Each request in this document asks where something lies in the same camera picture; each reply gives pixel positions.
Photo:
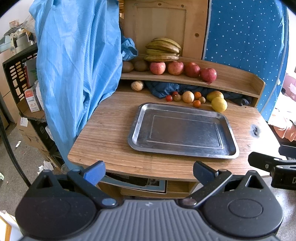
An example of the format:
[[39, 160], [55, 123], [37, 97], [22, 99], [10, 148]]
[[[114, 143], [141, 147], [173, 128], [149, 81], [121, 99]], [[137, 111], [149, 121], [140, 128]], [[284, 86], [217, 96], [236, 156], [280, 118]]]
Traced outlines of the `yellow lemon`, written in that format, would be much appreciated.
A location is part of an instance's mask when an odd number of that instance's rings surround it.
[[212, 101], [211, 101], [211, 107], [213, 108], [214, 111], [222, 113], [224, 111], [226, 111], [228, 104], [227, 101], [222, 98], [222, 97], [215, 97]]

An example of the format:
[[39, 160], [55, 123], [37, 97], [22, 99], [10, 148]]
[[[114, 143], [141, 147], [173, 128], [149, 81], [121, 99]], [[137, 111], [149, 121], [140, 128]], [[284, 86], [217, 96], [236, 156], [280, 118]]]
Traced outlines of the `small orange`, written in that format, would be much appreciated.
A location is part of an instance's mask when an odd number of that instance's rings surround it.
[[199, 100], [193, 101], [193, 107], [200, 108], [201, 107], [201, 101], [199, 101]]
[[202, 97], [200, 92], [198, 92], [198, 91], [194, 92], [194, 98], [195, 99], [199, 99], [200, 97]]

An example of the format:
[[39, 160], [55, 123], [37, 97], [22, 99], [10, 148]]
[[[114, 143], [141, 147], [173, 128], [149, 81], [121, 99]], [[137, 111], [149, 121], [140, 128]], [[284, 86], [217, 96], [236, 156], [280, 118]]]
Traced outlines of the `small brown longan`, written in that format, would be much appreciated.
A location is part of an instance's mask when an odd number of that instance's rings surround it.
[[201, 96], [201, 97], [199, 98], [199, 101], [201, 102], [201, 104], [204, 104], [204, 103], [206, 102], [206, 99], [205, 99], [204, 97]]

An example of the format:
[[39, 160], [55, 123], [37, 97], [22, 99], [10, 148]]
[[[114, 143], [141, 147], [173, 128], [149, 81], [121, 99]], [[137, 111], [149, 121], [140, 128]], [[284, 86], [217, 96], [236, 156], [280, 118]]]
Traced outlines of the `green-red pear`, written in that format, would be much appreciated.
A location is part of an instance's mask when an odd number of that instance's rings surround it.
[[218, 90], [215, 90], [215, 91], [212, 91], [210, 93], [207, 94], [206, 96], [206, 99], [209, 101], [209, 102], [212, 102], [212, 100], [216, 97], [221, 97], [221, 98], [224, 98], [224, 95], [222, 94], [222, 92], [218, 91]]

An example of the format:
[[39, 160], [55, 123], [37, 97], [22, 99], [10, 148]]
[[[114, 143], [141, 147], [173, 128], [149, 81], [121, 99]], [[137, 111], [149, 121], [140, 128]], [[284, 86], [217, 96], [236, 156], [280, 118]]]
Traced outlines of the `beige round pepino melon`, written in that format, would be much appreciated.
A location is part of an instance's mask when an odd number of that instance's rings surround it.
[[195, 100], [195, 96], [191, 91], [185, 91], [182, 95], [182, 100], [185, 103], [192, 103]]

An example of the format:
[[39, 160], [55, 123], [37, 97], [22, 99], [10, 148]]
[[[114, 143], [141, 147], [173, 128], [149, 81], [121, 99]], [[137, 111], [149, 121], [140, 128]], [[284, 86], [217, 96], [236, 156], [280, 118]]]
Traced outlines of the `brown mangosteen-like fruit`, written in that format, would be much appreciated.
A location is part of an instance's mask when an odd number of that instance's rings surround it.
[[174, 101], [181, 101], [182, 97], [179, 94], [173, 96]]

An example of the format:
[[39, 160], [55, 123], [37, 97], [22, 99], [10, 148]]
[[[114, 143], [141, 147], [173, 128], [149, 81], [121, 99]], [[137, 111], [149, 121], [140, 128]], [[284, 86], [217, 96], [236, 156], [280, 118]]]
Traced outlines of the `striped pepino melon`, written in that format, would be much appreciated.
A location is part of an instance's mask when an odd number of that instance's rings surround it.
[[140, 80], [137, 80], [137, 81], [134, 81], [132, 84], [131, 84], [131, 88], [132, 90], [134, 91], [141, 91], [143, 90], [144, 88], [144, 83]]

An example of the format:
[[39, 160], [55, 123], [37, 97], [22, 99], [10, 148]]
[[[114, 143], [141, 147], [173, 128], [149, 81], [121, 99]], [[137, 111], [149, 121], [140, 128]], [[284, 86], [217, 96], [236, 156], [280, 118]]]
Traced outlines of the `steel tray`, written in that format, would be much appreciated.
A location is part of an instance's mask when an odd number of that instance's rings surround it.
[[171, 104], [140, 105], [127, 141], [141, 152], [213, 159], [235, 159], [239, 155], [223, 114]]

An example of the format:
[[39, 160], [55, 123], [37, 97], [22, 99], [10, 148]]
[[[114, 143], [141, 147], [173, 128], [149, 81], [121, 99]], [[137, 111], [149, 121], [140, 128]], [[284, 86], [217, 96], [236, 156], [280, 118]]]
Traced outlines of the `cardboard box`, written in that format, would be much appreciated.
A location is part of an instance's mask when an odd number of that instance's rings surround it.
[[44, 111], [32, 113], [25, 98], [16, 106], [20, 114], [17, 127], [27, 144], [43, 152], [49, 152], [52, 141], [45, 130], [47, 123]]

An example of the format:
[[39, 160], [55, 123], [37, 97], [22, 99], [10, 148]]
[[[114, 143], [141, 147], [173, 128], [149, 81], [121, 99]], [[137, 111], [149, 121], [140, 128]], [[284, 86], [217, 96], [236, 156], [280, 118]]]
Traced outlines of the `wooden curved shelf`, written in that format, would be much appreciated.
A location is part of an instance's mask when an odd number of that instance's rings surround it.
[[154, 74], [151, 70], [122, 73], [122, 80], [158, 81], [177, 84], [208, 87], [217, 90], [229, 91], [253, 97], [252, 106], [256, 107], [265, 88], [265, 82], [257, 75], [210, 61], [180, 57], [179, 62], [184, 64], [184, 71], [176, 74], [180, 63], [176, 64], [174, 72], [168, 66], [163, 74]]

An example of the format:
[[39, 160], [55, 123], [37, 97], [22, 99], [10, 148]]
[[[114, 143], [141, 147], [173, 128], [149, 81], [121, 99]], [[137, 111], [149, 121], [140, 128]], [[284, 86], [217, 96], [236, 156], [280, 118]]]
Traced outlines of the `white red carton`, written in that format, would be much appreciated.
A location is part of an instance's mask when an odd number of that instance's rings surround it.
[[29, 106], [29, 109], [32, 113], [40, 111], [40, 105], [38, 104], [38, 101], [36, 99], [36, 94], [34, 94], [34, 90], [26, 89], [25, 90], [25, 97], [27, 104]]

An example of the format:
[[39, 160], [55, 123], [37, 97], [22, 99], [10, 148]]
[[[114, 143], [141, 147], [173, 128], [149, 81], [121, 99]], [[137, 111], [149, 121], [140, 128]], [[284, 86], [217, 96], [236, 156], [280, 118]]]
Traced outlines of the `dark blue jacket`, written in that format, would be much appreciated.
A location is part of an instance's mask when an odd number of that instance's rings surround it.
[[[145, 85], [152, 93], [152, 95], [158, 97], [159, 99], [165, 98], [167, 95], [172, 94], [174, 91], [178, 92], [179, 94], [183, 94], [185, 91], [191, 91], [193, 93], [200, 92], [204, 97], [206, 97], [210, 92], [216, 90], [208, 87], [158, 81], [146, 81]], [[253, 97], [243, 94], [224, 90], [220, 90], [220, 92], [224, 95], [225, 99], [229, 99], [239, 106], [251, 105], [253, 100]]]

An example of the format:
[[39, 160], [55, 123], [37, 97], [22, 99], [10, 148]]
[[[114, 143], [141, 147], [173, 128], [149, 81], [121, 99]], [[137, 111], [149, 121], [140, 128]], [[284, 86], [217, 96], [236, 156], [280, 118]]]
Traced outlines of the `red apple, rightmost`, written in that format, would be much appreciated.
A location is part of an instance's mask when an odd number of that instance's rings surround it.
[[214, 68], [204, 68], [200, 72], [200, 77], [203, 81], [212, 83], [217, 78], [217, 72]]

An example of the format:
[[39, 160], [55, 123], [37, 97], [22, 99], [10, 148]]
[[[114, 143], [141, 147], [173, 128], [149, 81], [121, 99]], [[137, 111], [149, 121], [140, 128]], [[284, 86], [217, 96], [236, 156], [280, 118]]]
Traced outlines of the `brown kiwi, left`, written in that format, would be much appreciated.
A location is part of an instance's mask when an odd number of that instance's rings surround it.
[[133, 71], [134, 66], [131, 62], [123, 61], [122, 62], [122, 73], [129, 73]]

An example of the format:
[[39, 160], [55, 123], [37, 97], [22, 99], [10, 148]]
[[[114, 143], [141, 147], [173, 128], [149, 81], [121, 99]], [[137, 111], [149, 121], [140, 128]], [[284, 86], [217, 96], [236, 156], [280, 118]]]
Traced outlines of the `brown kiwi,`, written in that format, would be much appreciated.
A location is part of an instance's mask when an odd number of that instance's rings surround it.
[[145, 60], [135, 61], [133, 66], [134, 66], [135, 71], [138, 71], [138, 72], [147, 71], [149, 68], [149, 66]]
[[133, 71], [134, 66], [131, 62], [123, 61], [122, 62], [122, 73], [129, 73]]

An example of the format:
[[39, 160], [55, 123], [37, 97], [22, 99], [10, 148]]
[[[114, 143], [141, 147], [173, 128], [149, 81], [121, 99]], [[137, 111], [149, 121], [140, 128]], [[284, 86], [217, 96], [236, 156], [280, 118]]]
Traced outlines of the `pale red apple, leftmost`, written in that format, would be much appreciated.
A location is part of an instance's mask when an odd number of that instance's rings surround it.
[[155, 75], [162, 75], [166, 70], [165, 62], [151, 62], [149, 69]]

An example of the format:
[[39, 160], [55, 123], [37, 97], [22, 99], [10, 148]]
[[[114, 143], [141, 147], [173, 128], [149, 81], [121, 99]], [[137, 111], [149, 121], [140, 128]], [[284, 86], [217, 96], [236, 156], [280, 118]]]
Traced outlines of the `brown kiwi, right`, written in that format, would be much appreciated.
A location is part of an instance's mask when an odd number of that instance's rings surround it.
[[135, 61], [133, 66], [134, 66], [135, 71], [138, 71], [138, 72], [147, 71], [149, 68], [149, 66], [145, 60]]

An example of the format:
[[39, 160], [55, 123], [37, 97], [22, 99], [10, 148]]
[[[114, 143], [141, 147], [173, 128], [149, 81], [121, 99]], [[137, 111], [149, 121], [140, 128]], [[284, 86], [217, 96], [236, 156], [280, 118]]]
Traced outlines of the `blue polka-dot board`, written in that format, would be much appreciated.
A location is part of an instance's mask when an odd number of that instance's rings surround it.
[[203, 59], [257, 75], [265, 88], [257, 104], [268, 121], [281, 92], [289, 51], [288, 8], [281, 1], [209, 3]]

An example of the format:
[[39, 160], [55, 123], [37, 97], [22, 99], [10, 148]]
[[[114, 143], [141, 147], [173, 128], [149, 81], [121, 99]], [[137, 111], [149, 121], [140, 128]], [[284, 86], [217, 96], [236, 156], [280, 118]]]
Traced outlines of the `light blue hanging garment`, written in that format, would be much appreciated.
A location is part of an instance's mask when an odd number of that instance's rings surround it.
[[138, 55], [119, 26], [118, 1], [34, 1], [37, 74], [47, 124], [68, 154], [100, 102], [117, 89], [123, 61]]

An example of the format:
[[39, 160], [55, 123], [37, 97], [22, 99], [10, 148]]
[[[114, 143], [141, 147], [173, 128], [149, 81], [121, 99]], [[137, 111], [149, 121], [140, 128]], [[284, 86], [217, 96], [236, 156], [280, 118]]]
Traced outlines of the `black plastic crate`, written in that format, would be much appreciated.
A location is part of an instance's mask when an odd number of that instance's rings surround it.
[[35, 43], [3, 63], [4, 74], [16, 104], [25, 97], [25, 90], [29, 88], [24, 69], [25, 63], [28, 60], [35, 59], [37, 52], [38, 47], [37, 43]]

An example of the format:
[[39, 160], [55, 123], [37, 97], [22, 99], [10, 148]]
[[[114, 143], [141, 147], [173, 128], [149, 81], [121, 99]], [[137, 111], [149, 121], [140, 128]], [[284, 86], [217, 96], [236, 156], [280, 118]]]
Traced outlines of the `banana bunch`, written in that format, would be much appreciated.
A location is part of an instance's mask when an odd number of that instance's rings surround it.
[[149, 62], [171, 62], [177, 61], [182, 52], [181, 46], [169, 38], [156, 38], [146, 46], [144, 60]]

